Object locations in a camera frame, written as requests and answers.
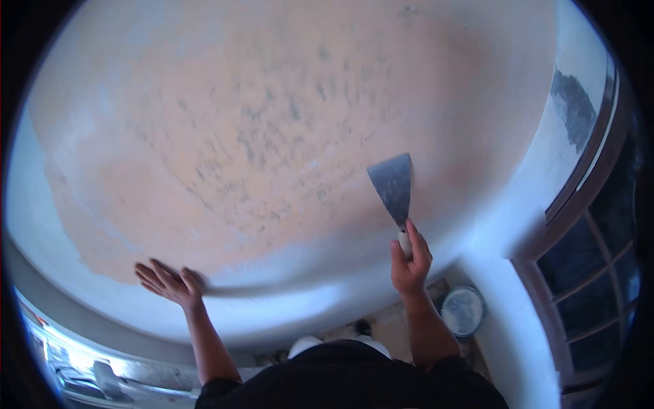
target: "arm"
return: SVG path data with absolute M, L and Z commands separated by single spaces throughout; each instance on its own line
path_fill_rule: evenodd
M 407 220 L 413 260 L 406 261 L 400 244 L 390 244 L 391 280 L 400 292 L 407 312 L 411 354 L 416 366 L 428 368 L 442 358 L 461 356 L 459 344 L 432 303 L 425 280 L 432 263 L 427 243 L 411 220 Z
M 181 279 L 177 279 L 158 261 L 150 262 L 153 268 L 136 264 L 136 276 L 146 290 L 179 304 L 184 310 L 200 383 L 205 385 L 217 378 L 243 382 L 232 357 L 209 320 L 202 302 L 202 290 L 192 272 L 183 268 Z

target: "person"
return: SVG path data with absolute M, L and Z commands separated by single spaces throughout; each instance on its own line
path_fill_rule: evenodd
M 432 255 L 408 220 L 413 260 L 390 244 L 391 280 L 409 323 L 413 365 L 356 340 L 316 342 L 243 383 L 212 326 L 193 273 L 181 277 L 160 262 L 136 265 L 145 289 L 179 304 L 188 322 L 205 408 L 507 408 L 501 394 L 461 357 L 425 286 Z

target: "right hand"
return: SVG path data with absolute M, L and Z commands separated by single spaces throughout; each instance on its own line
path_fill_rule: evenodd
M 407 219 L 407 233 L 411 241 L 413 260 L 406 261 L 400 242 L 393 240 L 390 243 L 390 280 L 400 296 L 411 297 L 424 294 L 429 267 L 432 265 L 432 254 L 429 252 L 427 242 L 422 234 L 418 233 L 411 219 Z
M 152 268 L 137 263 L 134 274 L 141 280 L 141 286 L 156 295 L 179 304 L 184 311 L 202 305 L 202 288 L 193 273 L 184 267 L 181 277 L 166 271 L 163 264 L 151 258 Z

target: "plaster ceiling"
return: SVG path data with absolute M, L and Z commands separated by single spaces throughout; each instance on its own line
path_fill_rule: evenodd
M 148 257 L 207 278 L 232 345 L 355 318 L 394 296 L 366 167 L 410 153 L 442 266 L 523 159 L 555 44 L 548 1 L 88 1 L 29 95 L 10 232 L 73 298 L 163 338 L 188 334 L 135 285 Z

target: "black shirt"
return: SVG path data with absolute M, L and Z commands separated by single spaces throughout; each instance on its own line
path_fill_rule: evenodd
M 196 409 L 507 408 L 504 398 L 460 357 L 429 371 L 386 358 L 358 341 L 321 344 L 249 381 L 215 379 Z

